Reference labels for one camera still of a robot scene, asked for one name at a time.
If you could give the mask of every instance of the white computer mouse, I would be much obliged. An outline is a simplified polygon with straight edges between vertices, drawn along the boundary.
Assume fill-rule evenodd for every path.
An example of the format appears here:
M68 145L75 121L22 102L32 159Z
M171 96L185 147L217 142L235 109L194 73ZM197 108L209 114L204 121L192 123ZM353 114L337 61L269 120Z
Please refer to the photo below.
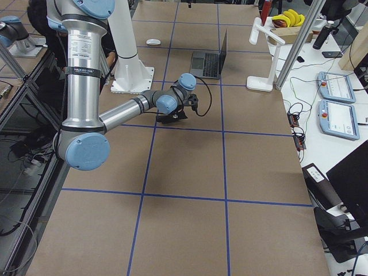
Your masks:
M161 41L158 39L149 39L146 41L147 45L160 45Z

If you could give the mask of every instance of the desk lamp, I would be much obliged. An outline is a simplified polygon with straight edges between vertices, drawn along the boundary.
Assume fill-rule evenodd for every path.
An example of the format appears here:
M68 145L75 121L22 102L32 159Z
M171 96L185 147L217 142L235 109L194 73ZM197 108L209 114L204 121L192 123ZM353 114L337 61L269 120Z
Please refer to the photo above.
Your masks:
M280 47L285 44L285 41L278 37L276 34L272 33L271 31L267 30L263 26L261 26L261 19L256 17L253 22L251 36L249 38L249 42L253 45L257 44L258 34L259 31L267 34L268 36L272 37L276 42L276 51L272 61L272 65L270 68L270 74L268 78L262 78L259 76L249 76L247 78L247 88L252 90L260 90L270 92L273 89L273 82L276 73L276 66L278 61L278 56L280 54Z

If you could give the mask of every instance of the smartphone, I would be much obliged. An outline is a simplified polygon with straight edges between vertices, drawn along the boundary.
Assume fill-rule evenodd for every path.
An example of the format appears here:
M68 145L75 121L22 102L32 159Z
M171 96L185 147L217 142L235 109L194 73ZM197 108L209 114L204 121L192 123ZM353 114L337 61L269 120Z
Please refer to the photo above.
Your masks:
M340 51L331 51L331 52L322 52L322 55L325 58L340 58L343 56L343 54Z

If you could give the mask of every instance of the dark hair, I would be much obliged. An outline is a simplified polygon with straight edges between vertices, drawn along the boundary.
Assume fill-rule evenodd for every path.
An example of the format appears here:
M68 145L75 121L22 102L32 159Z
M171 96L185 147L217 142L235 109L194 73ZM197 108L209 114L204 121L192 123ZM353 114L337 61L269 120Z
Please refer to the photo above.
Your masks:
M46 0L29 0L27 15L29 22L43 36L55 35L56 31L48 26Z

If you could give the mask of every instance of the aluminum pole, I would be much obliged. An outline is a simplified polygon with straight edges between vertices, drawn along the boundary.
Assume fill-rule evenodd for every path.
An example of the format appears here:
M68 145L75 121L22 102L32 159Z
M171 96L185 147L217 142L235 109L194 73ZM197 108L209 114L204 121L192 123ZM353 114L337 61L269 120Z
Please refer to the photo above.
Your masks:
M305 17L304 24L302 25L298 37L294 42L292 49L289 52L288 57L282 67L280 75L276 81L276 89L280 90L288 77L294 62L299 55L301 48L303 47L309 31L312 29L313 23L316 21L317 16L321 12L326 0L314 0L309 8L308 14Z

